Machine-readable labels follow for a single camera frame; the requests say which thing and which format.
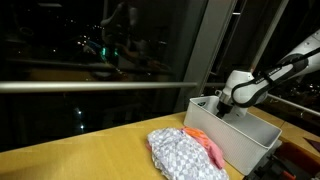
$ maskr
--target plastic container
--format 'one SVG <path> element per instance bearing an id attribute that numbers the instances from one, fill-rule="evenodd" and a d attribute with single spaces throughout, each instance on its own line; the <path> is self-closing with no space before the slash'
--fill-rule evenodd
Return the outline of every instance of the plastic container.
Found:
<path id="1" fill-rule="evenodd" d="M 250 113 L 243 118 L 231 113 L 221 120 L 215 116 L 218 102 L 217 96 L 190 99 L 184 125 L 205 132 L 221 148 L 224 159 L 248 175 L 282 131 Z"/>

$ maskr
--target wooden table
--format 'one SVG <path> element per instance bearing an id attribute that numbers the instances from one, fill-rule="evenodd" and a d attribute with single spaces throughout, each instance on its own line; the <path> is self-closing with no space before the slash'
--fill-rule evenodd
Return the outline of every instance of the wooden table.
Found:
<path id="1" fill-rule="evenodd" d="M 284 121 L 256 108 L 250 112 L 278 127 L 289 128 L 283 137 L 300 142 L 290 135 L 291 127 Z M 145 148 L 146 136 L 159 128 L 180 128 L 184 117 L 185 113 L 178 113 L 0 153 L 0 179 L 165 179 Z M 231 180 L 243 178 L 228 163 L 225 169 Z"/>

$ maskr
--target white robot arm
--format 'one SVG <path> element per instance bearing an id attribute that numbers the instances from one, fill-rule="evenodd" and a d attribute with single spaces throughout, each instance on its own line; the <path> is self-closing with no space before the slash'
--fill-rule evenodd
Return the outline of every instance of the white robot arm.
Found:
<path id="1" fill-rule="evenodd" d="M 244 116 L 246 109 L 262 102 L 267 91 L 278 84 L 320 69 L 320 30 L 312 34 L 274 67 L 253 78 L 250 72 L 233 71 L 220 96 L 218 117 L 222 118 L 231 110 Z"/>

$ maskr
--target fabric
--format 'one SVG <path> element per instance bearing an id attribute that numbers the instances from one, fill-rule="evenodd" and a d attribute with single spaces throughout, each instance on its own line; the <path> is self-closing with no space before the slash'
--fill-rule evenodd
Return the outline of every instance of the fabric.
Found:
<path id="1" fill-rule="evenodd" d="M 170 180 L 225 180 L 224 169 L 210 163 L 204 147 L 184 131 L 159 129 L 148 135 L 152 160 Z"/>
<path id="2" fill-rule="evenodd" d="M 184 127 L 182 128 L 182 130 L 193 137 L 206 149 L 208 156 L 213 164 L 215 164 L 219 169 L 222 169 L 224 167 L 225 162 L 221 149 L 213 141 L 211 141 L 203 131 L 189 127 Z"/>

